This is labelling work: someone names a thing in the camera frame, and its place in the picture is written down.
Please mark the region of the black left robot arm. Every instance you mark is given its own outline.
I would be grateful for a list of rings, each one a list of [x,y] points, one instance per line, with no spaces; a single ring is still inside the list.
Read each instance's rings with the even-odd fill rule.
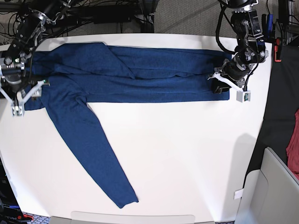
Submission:
[[[220,94],[238,87],[241,91],[248,89],[249,77],[253,75],[259,64],[268,56],[264,35],[260,28],[257,11],[253,8],[257,0],[220,0],[221,11],[215,31],[215,39],[220,49],[233,56],[225,60],[221,67],[215,68],[212,91]],[[237,46],[228,50],[220,41],[222,19],[226,18],[236,34]]]

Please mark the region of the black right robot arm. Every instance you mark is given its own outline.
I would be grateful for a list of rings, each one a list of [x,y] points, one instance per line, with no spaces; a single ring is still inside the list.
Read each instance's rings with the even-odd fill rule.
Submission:
[[[23,90],[29,83],[25,64],[32,60],[37,46],[43,41],[46,25],[56,22],[73,5],[72,0],[34,0],[17,27],[15,38],[7,51],[0,54],[0,83],[9,93]]]

